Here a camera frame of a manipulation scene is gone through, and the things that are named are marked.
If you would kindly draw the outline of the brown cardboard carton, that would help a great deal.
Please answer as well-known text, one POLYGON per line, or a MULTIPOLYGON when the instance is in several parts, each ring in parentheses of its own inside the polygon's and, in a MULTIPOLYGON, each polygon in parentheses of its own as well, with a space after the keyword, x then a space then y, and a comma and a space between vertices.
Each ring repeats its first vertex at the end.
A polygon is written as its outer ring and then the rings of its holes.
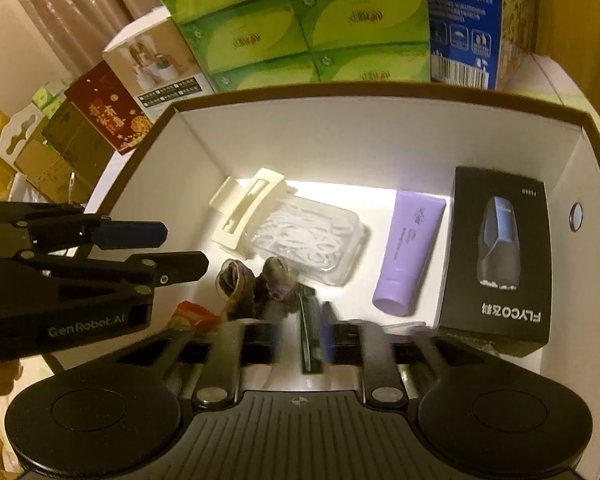
POLYGON ((53 203, 87 203, 114 149, 65 101, 15 160, 18 170, 53 203))

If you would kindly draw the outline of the purple cream tube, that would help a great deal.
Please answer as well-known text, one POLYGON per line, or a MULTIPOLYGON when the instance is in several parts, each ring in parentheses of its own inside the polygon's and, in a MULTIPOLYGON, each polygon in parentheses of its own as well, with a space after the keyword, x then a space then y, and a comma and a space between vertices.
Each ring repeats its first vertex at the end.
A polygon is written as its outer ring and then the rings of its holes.
POLYGON ((373 294, 373 305, 394 316, 412 315, 445 211, 442 198, 396 193, 384 260, 373 294))

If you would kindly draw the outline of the brown cardboard storage box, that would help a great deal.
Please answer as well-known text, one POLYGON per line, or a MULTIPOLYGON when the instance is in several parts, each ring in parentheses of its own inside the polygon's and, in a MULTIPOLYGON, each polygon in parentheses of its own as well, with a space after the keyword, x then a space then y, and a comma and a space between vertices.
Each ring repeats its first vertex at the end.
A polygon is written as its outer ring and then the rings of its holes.
POLYGON ((340 318, 389 326, 372 296, 401 191, 450 204, 455 171, 542 183, 550 220, 550 339, 521 364, 577 391, 593 435, 578 471, 600 479, 600 121, 573 105, 442 84, 305 84, 204 96, 167 110, 114 156, 86 208, 160 221, 166 249, 201 250, 209 274, 158 292, 156 332, 182 300, 219 310, 213 235, 239 203, 244 243, 263 231, 318 263, 340 318))

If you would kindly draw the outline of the red gift box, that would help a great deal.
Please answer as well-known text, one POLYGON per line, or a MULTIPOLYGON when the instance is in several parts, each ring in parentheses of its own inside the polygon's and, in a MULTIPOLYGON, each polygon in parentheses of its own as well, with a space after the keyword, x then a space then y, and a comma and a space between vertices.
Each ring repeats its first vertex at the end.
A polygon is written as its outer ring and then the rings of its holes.
POLYGON ((132 151, 152 127, 105 61, 73 81, 65 96, 120 154, 132 151))

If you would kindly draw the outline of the blue tall carton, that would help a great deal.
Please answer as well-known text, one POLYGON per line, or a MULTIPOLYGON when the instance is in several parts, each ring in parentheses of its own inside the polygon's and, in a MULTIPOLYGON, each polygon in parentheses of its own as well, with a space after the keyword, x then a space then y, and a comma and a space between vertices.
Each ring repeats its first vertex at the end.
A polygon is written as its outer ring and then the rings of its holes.
POLYGON ((502 90, 529 52, 535 0, 428 0, 434 81, 502 90))

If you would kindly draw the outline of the dark velvet scrunchie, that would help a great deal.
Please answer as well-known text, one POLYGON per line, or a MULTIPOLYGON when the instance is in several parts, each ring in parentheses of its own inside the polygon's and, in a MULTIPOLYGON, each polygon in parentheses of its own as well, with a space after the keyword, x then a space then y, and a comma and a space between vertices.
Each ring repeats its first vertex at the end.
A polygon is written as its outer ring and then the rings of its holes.
POLYGON ((299 309, 297 273, 284 258, 268 257, 259 275, 242 261, 228 259, 215 279, 227 321, 279 321, 299 309))

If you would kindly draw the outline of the white product box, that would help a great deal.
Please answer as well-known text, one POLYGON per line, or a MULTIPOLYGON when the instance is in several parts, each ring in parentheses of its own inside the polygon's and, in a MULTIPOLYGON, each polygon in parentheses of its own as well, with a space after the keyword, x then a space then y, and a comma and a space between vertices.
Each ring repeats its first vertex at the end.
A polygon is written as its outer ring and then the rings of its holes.
POLYGON ((174 102, 214 92, 164 6, 123 27, 102 58, 151 120, 174 102))

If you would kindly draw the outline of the green lip balm stick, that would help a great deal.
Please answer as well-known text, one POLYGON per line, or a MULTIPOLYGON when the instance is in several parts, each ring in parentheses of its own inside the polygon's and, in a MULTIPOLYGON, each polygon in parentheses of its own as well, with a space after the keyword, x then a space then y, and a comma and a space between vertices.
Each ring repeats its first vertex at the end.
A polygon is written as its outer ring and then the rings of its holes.
POLYGON ((305 284, 297 285, 297 302, 300 314, 300 349, 302 373, 323 373, 321 304, 315 289, 305 284))

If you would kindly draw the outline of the clear floss pick box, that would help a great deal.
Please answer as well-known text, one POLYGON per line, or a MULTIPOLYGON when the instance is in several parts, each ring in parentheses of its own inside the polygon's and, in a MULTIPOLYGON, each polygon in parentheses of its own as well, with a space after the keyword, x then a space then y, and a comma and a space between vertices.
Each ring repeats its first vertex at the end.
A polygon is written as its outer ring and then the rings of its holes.
POLYGON ((250 243, 262 258, 284 258, 306 278, 341 287, 366 243, 366 229, 353 211, 287 195, 266 216, 250 243))

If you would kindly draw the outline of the green tissue box pack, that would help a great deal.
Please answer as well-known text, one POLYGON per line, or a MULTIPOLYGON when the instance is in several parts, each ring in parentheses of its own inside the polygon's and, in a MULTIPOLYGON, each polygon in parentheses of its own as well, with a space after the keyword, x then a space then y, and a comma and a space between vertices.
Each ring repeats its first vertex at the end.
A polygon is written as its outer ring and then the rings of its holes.
POLYGON ((160 0, 217 92, 427 81, 427 0, 160 0))

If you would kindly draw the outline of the cream plastic hair clip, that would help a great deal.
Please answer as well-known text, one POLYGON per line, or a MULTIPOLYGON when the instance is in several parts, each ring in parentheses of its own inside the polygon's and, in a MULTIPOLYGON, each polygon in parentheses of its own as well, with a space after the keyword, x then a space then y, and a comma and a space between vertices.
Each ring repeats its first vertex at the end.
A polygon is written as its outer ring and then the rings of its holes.
POLYGON ((251 237, 288 192, 285 177, 268 168, 260 168, 245 185, 227 177, 209 202, 221 215, 211 239, 226 252, 249 258, 251 237))

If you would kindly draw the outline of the black shaver box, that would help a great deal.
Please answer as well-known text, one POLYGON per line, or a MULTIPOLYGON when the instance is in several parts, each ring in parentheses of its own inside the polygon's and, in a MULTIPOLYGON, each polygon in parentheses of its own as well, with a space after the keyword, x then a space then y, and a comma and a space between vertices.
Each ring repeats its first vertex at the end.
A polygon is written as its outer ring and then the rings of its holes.
POLYGON ((437 328, 523 358, 550 339, 552 248, 543 182, 455 169, 437 328))

